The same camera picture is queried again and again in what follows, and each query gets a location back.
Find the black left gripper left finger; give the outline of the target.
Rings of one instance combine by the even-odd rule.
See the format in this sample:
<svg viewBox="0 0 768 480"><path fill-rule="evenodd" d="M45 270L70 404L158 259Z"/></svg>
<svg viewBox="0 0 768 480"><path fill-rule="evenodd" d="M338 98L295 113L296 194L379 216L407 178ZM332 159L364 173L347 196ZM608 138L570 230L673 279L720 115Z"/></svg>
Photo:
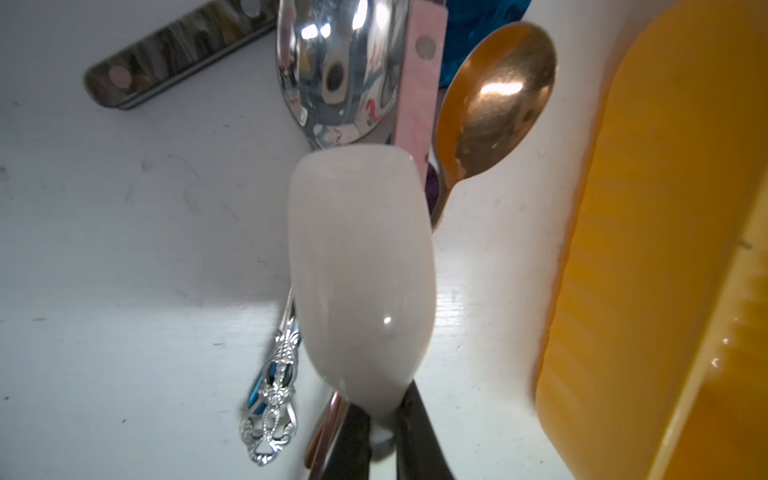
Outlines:
<svg viewBox="0 0 768 480"><path fill-rule="evenodd" d="M371 419L350 404L334 447L322 470L322 480L368 480L370 473Z"/></svg>

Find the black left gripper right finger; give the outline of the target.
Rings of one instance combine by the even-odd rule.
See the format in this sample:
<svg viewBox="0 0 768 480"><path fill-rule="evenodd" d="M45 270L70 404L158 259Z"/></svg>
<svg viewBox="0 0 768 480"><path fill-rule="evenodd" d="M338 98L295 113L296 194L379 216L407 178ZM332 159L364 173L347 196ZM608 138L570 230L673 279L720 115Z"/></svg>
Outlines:
<svg viewBox="0 0 768 480"><path fill-rule="evenodd" d="M454 480L413 381L395 412L398 480Z"/></svg>

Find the ornate silver spoon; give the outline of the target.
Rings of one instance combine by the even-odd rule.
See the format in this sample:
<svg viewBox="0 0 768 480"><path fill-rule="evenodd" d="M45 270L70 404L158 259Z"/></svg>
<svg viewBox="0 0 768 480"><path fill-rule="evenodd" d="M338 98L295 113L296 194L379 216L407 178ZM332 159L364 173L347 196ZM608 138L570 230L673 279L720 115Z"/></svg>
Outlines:
<svg viewBox="0 0 768 480"><path fill-rule="evenodd" d="M293 397L300 343L290 290L273 348L255 378L239 426L248 457L259 467L275 461L298 429Z"/></svg>

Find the white ceramic spoon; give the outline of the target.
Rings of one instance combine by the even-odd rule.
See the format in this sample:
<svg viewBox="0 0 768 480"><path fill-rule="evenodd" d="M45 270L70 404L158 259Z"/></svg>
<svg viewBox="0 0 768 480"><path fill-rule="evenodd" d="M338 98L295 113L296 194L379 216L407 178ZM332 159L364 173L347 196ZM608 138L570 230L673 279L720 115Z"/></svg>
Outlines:
<svg viewBox="0 0 768 480"><path fill-rule="evenodd" d="M316 151L287 204L290 274L323 380L389 420L428 350L436 312L432 227L412 157L392 145Z"/></svg>

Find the yellow plastic storage box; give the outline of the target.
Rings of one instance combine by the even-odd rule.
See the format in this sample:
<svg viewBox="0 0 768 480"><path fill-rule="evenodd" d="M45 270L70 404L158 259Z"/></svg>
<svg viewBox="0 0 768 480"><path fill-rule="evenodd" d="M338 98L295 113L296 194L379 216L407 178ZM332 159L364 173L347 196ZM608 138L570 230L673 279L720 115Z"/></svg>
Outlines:
<svg viewBox="0 0 768 480"><path fill-rule="evenodd" d="M767 5L679 1L604 98L535 390L577 479L767 475Z"/></svg>

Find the pink handled steel spoon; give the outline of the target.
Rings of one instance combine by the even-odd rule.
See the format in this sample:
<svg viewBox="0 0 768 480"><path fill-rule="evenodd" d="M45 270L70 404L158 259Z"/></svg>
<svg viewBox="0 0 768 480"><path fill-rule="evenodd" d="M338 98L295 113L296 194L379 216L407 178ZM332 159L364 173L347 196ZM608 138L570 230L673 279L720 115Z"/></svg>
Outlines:
<svg viewBox="0 0 768 480"><path fill-rule="evenodd" d="M280 2L280 88L311 146L384 125L425 178L447 22L442 1Z"/></svg>

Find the steel spoon patterned handle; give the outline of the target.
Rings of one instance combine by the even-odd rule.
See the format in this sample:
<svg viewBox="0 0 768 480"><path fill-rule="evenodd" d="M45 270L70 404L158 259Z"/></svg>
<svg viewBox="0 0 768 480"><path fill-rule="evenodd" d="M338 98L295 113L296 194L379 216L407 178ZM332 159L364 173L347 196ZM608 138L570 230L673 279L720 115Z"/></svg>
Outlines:
<svg viewBox="0 0 768 480"><path fill-rule="evenodd" d="M90 98L129 110L274 30L274 0L210 1L89 67Z"/></svg>

